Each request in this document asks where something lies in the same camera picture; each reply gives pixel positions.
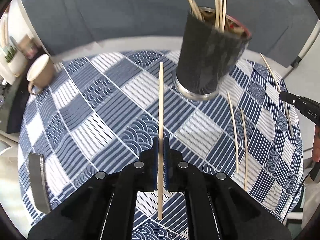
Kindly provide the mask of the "person's right hand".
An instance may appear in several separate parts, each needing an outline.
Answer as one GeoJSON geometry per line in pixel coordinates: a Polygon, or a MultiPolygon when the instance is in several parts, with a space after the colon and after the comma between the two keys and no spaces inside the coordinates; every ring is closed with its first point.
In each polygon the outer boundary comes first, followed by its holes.
{"type": "Polygon", "coordinates": [[[320,128],[319,126],[315,126],[315,135],[313,138],[313,146],[312,146],[312,159],[316,163],[320,161],[320,128]]]}

